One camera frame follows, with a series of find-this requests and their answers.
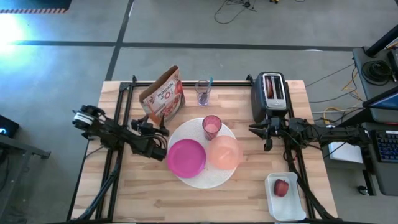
orange bowl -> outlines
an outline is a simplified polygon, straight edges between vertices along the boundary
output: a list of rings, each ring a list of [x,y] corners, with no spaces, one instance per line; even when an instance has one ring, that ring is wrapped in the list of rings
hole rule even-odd
[[[230,136],[215,137],[207,149],[208,161],[219,169],[235,169],[243,158],[238,141]]]

floor stripe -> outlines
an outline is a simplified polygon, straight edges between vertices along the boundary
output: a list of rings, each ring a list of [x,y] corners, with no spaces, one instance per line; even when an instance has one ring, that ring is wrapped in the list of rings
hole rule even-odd
[[[113,72],[116,67],[116,62],[118,61],[120,48],[123,44],[124,34],[126,33],[127,25],[129,23],[129,19],[130,19],[129,14],[130,14],[130,11],[132,10],[133,3],[134,3],[134,0],[129,0],[129,2],[127,4],[126,12],[124,12],[122,26],[120,27],[118,39],[116,41],[116,46],[113,50],[113,54],[112,54],[111,62],[109,63],[108,71],[106,72],[105,81],[112,80]]]
[[[51,40],[18,40],[11,45],[38,45],[38,46],[82,46],[82,47],[114,47],[116,42],[91,41],[51,41]]]
[[[243,49],[243,50],[320,50],[350,52],[357,47],[333,46],[305,46],[305,45],[251,45],[251,44],[179,44],[179,43],[123,43],[126,26],[120,30],[116,42],[95,41],[52,41],[52,40],[18,40],[11,45],[39,45],[39,46],[86,46],[86,47],[142,47],[142,48],[171,48],[171,49]]]
[[[246,50],[314,50],[350,52],[357,47],[304,46],[304,45],[254,45],[254,44],[179,44],[179,43],[122,43],[122,47],[185,48],[185,49],[246,49]]]

toaster slot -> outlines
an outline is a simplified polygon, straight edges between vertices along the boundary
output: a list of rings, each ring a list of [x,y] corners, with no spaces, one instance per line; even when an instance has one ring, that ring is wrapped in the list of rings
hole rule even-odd
[[[282,79],[280,78],[280,76],[273,76],[273,79],[274,79],[276,98],[284,99],[284,91],[282,88]]]
[[[274,99],[274,88],[271,76],[264,75],[264,90],[267,99]]]

pink cup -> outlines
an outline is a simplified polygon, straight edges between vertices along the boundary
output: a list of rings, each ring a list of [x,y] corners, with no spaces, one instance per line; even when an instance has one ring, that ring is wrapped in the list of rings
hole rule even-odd
[[[221,120],[214,115],[209,115],[205,119],[203,119],[202,126],[205,130],[206,139],[211,141],[213,138],[215,138],[218,134],[218,131],[220,131],[222,125],[223,123],[221,122]]]

white tray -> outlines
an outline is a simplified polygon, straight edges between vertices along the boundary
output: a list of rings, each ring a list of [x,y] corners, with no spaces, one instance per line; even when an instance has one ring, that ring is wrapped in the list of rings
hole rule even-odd
[[[289,184],[285,197],[274,194],[274,184],[277,179]],[[301,207],[297,175],[293,172],[269,174],[266,181],[266,192],[269,213],[278,221],[303,220],[307,215]]]

